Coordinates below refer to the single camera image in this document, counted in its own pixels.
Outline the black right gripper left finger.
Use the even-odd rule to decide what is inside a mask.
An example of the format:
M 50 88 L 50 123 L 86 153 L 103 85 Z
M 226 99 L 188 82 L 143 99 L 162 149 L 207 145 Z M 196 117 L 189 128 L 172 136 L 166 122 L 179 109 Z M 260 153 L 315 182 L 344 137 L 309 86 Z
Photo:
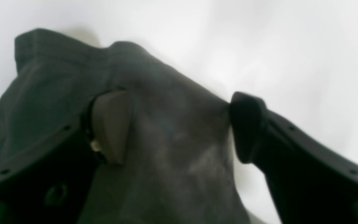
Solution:
M 0 224 L 75 224 L 100 164 L 123 164 L 126 90 L 94 98 L 81 116 L 0 162 Z

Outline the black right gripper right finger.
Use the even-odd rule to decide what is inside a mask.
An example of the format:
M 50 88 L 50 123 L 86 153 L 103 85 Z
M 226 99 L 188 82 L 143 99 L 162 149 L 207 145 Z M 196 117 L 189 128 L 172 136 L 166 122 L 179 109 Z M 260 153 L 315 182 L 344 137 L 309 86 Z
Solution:
M 358 165 L 235 92 L 230 102 L 235 150 L 265 176 L 283 224 L 358 224 Z

